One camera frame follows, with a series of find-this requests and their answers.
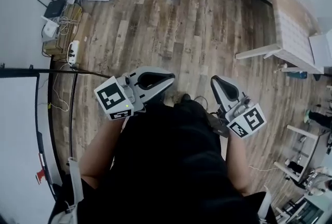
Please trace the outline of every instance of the floor plank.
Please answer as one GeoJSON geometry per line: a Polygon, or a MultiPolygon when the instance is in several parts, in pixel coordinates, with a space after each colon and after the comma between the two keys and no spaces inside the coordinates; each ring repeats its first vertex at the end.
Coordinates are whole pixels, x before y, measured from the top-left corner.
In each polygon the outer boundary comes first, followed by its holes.
{"type": "MultiPolygon", "coordinates": [[[[266,170],[273,168],[274,160],[283,162],[285,149],[294,141],[286,125],[306,128],[302,123],[305,109],[324,104],[327,98],[325,79],[316,82],[310,75],[303,80],[281,72],[274,74],[282,63],[277,58],[234,59],[237,52],[275,41],[273,9],[259,0],[84,1],[84,9],[92,15],[93,25],[82,69],[120,75],[143,65],[163,67],[176,75],[174,85],[166,92],[167,105],[173,105],[187,92],[193,97],[204,96],[210,112],[217,110],[210,78],[218,74],[236,79],[260,103],[268,120],[245,141],[253,167],[266,170]]],[[[72,79],[59,75],[55,85],[67,102],[72,79]]],[[[105,120],[93,93],[103,81],[97,76],[78,76],[73,115],[77,159],[105,120]]],[[[53,103],[61,103],[55,94],[53,103]]],[[[68,113],[54,108],[53,125],[60,161],[67,171],[68,113]]],[[[312,125],[309,130],[317,133],[319,128],[312,125]]],[[[220,140],[224,150],[227,141],[220,140]]],[[[252,192],[262,191],[266,185],[273,206],[282,206],[301,195],[301,190],[283,179],[280,170],[252,170],[251,177],[252,192]]]]}

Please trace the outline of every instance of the black shirt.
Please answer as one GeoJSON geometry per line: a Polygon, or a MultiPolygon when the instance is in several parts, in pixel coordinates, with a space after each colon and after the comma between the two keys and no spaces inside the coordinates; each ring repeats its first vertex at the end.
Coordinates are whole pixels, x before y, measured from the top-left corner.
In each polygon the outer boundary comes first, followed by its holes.
{"type": "MultiPolygon", "coordinates": [[[[84,199],[78,222],[259,223],[248,203],[227,177],[219,136],[204,114],[186,107],[151,105],[131,117],[116,147],[114,165],[94,190],[82,181],[84,199]]],[[[73,204],[66,177],[53,213],[73,204]]]]}

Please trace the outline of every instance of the person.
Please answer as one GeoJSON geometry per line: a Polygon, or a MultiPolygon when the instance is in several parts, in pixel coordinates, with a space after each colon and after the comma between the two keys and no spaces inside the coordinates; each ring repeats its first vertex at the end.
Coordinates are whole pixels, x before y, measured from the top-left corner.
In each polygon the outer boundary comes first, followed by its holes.
{"type": "MultiPolygon", "coordinates": [[[[262,199],[258,202],[260,193],[249,195],[244,141],[230,131],[223,160],[206,111],[188,94],[174,107],[149,103],[121,132],[123,121],[105,122],[79,161],[84,199],[78,223],[259,223],[262,199]]],[[[66,175],[50,219],[72,204],[66,175]]],[[[272,215],[269,223],[276,223],[272,215]]]]}
{"type": "Polygon", "coordinates": [[[326,115],[322,115],[319,113],[315,113],[311,110],[307,110],[303,121],[304,121],[304,123],[307,123],[309,120],[314,120],[317,123],[319,123],[321,126],[330,128],[332,116],[326,116],[326,115]]]}
{"type": "MultiPolygon", "coordinates": [[[[297,175],[300,175],[303,170],[303,166],[294,161],[290,161],[289,159],[286,160],[285,164],[297,175]]],[[[288,177],[287,179],[292,179],[297,187],[308,191],[309,195],[322,195],[326,191],[332,191],[332,170],[327,167],[318,167],[314,169],[305,180],[300,182],[297,182],[291,177],[288,177]]]]}

